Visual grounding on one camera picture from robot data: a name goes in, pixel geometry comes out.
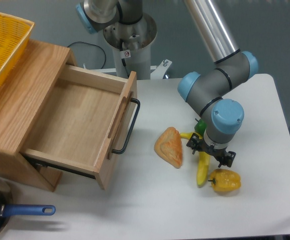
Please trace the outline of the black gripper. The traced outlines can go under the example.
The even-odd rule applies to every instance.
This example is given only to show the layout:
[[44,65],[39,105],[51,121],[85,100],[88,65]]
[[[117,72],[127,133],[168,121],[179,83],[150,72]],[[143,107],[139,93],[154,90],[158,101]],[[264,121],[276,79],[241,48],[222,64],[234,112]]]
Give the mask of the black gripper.
[[236,157],[236,153],[234,151],[226,151],[228,143],[207,143],[201,139],[201,136],[198,133],[195,132],[190,135],[186,146],[192,150],[193,155],[195,152],[203,151],[211,156],[214,156],[215,158],[217,157],[219,168],[221,166],[231,168]]

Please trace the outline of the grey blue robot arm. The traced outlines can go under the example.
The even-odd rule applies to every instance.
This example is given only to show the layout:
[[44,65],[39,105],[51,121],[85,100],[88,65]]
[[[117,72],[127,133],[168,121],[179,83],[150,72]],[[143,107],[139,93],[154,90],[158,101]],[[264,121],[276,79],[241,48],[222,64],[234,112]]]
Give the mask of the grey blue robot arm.
[[[230,167],[236,154],[227,147],[242,125],[244,110],[224,95],[253,77],[258,61],[252,53],[239,49],[214,1],[187,0],[185,5],[215,64],[208,74],[185,75],[177,87],[207,125],[203,138],[195,137],[188,146]],[[113,48],[118,76],[127,78],[136,72],[142,79],[150,77],[150,58],[142,53],[150,48],[157,27],[144,13],[142,1],[85,0],[77,4],[76,11],[85,29],[91,34],[102,32]]]

